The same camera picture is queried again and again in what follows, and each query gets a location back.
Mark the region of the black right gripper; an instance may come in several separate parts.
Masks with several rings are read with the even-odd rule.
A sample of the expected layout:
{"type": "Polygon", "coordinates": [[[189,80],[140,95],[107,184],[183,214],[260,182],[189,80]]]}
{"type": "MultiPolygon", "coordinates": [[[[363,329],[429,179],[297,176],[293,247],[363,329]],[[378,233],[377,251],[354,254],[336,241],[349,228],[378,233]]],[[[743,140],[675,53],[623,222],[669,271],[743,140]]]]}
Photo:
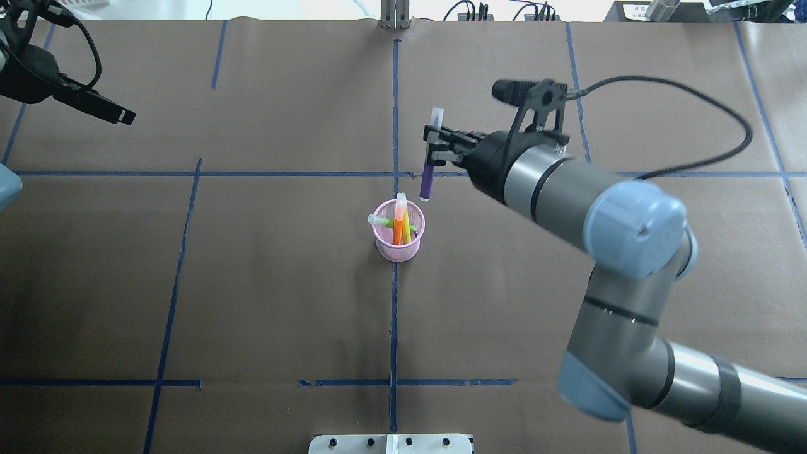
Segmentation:
{"type": "Polygon", "coordinates": [[[451,146],[431,146],[430,166],[464,168],[479,192],[504,202],[505,180],[515,161],[507,156],[510,146],[507,131],[483,133],[426,125],[422,138],[426,142],[444,141],[451,146]]]}

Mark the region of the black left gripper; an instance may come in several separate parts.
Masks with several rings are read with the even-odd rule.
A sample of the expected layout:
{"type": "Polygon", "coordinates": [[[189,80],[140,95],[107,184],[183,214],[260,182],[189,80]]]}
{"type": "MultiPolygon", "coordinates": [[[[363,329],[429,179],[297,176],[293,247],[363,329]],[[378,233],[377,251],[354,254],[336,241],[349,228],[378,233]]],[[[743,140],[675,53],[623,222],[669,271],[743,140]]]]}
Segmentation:
{"type": "Polygon", "coordinates": [[[79,112],[111,124],[132,125],[136,113],[99,95],[80,90],[62,77],[54,55],[32,44],[15,50],[2,42],[5,57],[1,74],[1,95],[20,103],[36,104],[52,97],[79,112]]]}

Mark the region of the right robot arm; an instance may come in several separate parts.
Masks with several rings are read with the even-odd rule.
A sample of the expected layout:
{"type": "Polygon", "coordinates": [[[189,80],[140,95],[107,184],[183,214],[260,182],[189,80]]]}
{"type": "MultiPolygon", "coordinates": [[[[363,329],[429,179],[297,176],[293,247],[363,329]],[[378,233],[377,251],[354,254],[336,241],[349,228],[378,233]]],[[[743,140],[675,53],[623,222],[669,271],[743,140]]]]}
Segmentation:
{"type": "Polygon", "coordinates": [[[805,390],[658,336],[675,282],[698,244],[684,203],[567,153],[567,135],[424,127],[427,161],[593,259],[563,353],[557,393],[607,422],[634,406],[776,453],[804,453],[805,390]]]}

